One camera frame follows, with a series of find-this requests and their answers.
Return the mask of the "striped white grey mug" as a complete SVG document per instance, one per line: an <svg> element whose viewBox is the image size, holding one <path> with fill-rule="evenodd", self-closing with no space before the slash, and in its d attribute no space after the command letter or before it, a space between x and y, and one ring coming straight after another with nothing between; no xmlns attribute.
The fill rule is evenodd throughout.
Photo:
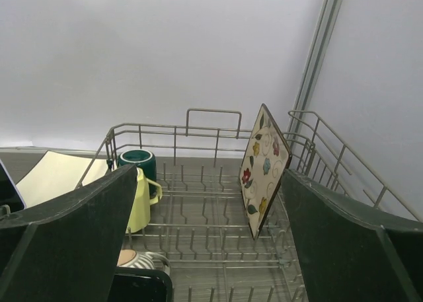
<svg viewBox="0 0 423 302"><path fill-rule="evenodd" d="M120 251L117 266L123 268L156 270L156 260L162 264L164 273L170 276L170 260L166 256L156 252L139 252L133 249L123 249Z"/></svg>

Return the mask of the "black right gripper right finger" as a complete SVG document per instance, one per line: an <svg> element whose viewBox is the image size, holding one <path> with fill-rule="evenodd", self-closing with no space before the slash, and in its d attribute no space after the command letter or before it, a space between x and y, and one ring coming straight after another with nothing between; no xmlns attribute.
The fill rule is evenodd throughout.
<svg viewBox="0 0 423 302"><path fill-rule="evenodd" d="M422 223L334 192L296 170L282 194L310 301L421 301Z"/></svg>

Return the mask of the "dark green mug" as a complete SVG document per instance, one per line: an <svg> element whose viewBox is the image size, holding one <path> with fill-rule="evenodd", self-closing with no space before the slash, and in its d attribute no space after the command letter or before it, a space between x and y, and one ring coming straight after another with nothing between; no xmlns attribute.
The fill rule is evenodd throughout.
<svg viewBox="0 0 423 302"><path fill-rule="evenodd" d="M145 149L132 149L118 156L118 166L130 164L141 168L148 179L157 180L156 157L152 152Z"/></svg>

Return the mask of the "aluminium corner frame post right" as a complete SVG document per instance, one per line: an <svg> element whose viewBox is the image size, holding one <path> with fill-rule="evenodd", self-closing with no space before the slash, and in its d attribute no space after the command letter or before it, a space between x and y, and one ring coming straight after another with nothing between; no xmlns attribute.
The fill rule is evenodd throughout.
<svg viewBox="0 0 423 302"><path fill-rule="evenodd" d="M321 72L343 0L323 0L293 110L305 111Z"/></svg>

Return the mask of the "yellow faceted mug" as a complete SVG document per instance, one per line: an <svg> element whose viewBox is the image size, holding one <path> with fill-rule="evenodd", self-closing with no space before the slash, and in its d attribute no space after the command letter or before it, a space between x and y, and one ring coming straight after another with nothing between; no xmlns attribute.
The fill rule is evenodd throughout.
<svg viewBox="0 0 423 302"><path fill-rule="evenodd" d="M141 168L137 169L137 188L135 198L126 229L126 234L136 233L146 226L151 220L151 206L157 204L163 197L163 189L160 184L147 178ZM156 195L150 198L149 185L156 187Z"/></svg>

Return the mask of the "cream square plate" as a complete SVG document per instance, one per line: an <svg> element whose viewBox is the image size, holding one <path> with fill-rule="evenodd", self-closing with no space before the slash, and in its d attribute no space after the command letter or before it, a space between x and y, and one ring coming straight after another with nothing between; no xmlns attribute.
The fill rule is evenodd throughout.
<svg viewBox="0 0 423 302"><path fill-rule="evenodd" d="M47 202L77 187L101 178L108 165L104 159L92 160L47 151L36 165L17 183L26 208Z"/></svg>

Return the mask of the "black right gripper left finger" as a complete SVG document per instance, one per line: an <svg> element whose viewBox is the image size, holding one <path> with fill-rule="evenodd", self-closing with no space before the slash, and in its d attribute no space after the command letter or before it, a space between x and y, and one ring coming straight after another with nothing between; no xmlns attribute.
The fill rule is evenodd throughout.
<svg viewBox="0 0 423 302"><path fill-rule="evenodd" d="M123 166L1 218L2 301L106 301L137 188Z"/></svg>

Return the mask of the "floral square plate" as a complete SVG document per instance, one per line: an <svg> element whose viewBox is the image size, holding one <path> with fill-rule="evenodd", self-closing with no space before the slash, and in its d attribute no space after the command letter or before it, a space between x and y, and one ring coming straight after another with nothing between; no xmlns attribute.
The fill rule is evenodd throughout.
<svg viewBox="0 0 423 302"><path fill-rule="evenodd" d="M275 119L261 104L244 158L239 182L250 233L257 239L280 188L292 153Z"/></svg>

